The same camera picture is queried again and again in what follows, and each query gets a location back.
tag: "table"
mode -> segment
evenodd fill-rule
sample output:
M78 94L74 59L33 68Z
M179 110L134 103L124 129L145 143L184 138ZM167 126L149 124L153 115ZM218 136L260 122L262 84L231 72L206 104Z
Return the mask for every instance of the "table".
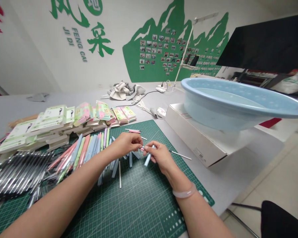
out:
M157 83L145 83L146 92L155 91ZM78 93L51 93L47 102L31 102L26 99L30 95L13 95L0 97L0 138L5 133L7 123L45 111L47 107L59 104L77 106L82 102L96 104L96 100L107 90L94 90ZM111 99L102 100L109 106L130 105L131 101L116 101ZM160 92L150 93L143 102L148 108L162 107L167 110L169 104L184 101L184 93L176 90L172 93L162 94ZM133 106L137 120L132 123L155 119L154 116ZM238 154L233 154L219 163L205 168L196 158L193 152L185 145L171 127L164 121L155 119L157 125L166 135L176 150L183 155L192 158L185 160L190 169L200 180L206 190L215 200L214 211L221 215L225 209L234 201L240 192L272 161L281 151L283 143L264 132L261 136L243 148Z

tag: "plastic bag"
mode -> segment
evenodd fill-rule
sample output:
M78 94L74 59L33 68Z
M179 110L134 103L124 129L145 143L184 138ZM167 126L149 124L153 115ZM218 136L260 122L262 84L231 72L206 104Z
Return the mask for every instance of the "plastic bag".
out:
M271 89L286 94L298 92L298 73L294 76L283 79Z

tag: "bracelet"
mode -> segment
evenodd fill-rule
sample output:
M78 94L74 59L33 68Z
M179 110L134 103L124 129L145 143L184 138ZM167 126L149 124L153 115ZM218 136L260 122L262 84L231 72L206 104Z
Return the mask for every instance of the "bracelet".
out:
M172 190L172 193L177 198L188 198L188 197L191 197L195 191L196 191L196 186L194 183L192 183L192 187L190 190L188 190L186 192L176 192L176 191Z

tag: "tile floor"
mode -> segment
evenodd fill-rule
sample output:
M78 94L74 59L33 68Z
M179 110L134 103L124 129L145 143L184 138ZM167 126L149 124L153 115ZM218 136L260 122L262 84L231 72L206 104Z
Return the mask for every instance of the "tile floor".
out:
M276 203L298 219L298 133L289 137L284 149L236 198L235 202L261 207L264 200ZM230 209L261 237L260 212L233 206L230 206ZM253 237L226 212L221 218L237 238Z

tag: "black chair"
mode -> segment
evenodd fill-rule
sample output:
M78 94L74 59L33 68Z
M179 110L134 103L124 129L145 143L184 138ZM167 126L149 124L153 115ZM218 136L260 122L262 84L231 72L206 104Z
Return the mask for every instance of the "black chair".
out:
M262 238L298 238L298 219L286 212L280 206L271 201L263 201L262 208L232 203L233 206L249 208L261 212L261 233ZM226 212L232 215L243 227L245 227L254 237L259 238L239 217L230 209Z

